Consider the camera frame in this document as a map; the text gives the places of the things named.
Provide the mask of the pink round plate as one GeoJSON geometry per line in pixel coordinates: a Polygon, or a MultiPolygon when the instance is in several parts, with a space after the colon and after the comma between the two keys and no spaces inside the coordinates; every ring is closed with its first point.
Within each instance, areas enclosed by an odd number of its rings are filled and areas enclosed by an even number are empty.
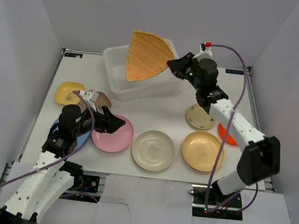
{"type": "Polygon", "coordinates": [[[132,123],[122,115],[116,115],[124,120],[126,124],[120,127],[116,132],[99,133],[94,131],[92,133],[92,141],[95,146],[106,153],[117,153],[126,149],[134,139],[134,128],[132,123]]]}

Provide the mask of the woven bamboo fan tray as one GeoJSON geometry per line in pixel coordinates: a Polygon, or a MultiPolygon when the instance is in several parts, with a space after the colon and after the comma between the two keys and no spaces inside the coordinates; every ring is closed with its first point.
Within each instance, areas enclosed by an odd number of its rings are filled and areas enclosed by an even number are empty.
{"type": "Polygon", "coordinates": [[[153,78],[167,69],[167,61],[177,54],[160,36],[145,31],[133,31],[128,47],[126,80],[138,82],[153,78]]]}

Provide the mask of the tan round plate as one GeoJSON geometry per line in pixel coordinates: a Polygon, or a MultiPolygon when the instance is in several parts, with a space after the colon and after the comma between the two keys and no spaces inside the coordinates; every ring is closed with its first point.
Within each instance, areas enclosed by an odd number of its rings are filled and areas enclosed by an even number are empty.
{"type": "Polygon", "coordinates": [[[216,136],[206,131],[195,131],[184,138],[181,153],[186,163],[195,170],[211,172],[220,146],[216,136]]]}

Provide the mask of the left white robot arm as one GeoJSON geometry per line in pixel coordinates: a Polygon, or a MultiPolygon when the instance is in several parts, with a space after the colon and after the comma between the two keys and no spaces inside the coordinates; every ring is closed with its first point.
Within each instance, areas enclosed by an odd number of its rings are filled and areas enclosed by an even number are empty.
{"type": "Polygon", "coordinates": [[[31,172],[21,176],[23,183],[0,207],[0,224],[39,224],[42,216],[67,189],[83,184],[83,168],[68,161],[80,148],[78,138],[88,139],[93,131],[115,133],[125,121],[111,113],[77,105],[64,106],[57,123],[49,130],[46,142],[31,172]]]}

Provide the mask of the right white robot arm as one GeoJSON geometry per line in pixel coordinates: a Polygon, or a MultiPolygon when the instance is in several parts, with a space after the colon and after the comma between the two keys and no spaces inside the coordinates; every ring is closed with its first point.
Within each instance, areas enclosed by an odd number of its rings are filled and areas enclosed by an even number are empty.
{"type": "Polygon", "coordinates": [[[253,127],[241,114],[229,96],[218,86],[217,64],[212,59],[197,60],[192,53],[167,61],[175,77],[188,80],[196,90],[196,101],[236,141],[242,155],[234,172],[213,183],[211,200],[218,206],[229,202],[231,194],[280,172],[280,141],[267,137],[253,127]]]}

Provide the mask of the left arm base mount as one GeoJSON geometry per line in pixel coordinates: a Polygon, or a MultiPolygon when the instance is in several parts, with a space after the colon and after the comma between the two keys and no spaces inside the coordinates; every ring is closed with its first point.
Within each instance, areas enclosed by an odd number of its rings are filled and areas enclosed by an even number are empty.
{"type": "Polygon", "coordinates": [[[60,199],[98,203],[100,177],[94,175],[80,176],[74,186],[60,196],[60,199]]]}

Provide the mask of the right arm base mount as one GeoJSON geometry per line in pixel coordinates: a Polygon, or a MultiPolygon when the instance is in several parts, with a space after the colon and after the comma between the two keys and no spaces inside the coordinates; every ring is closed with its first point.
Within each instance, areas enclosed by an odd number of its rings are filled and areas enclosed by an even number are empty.
{"type": "Polygon", "coordinates": [[[212,191],[209,192],[208,208],[205,206],[206,189],[204,186],[194,186],[188,191],[188,194],[192,196],[192,216],[196,218],[210,218],[210,219],[224,219],[233,221],[242,221],[243,214],[238,212],[243,205],[240,194],[234,197],[232,200],[222,205],[215,211],[212,209],[220,205],[224,200],[231,195],[217,197],[212,191]]]}

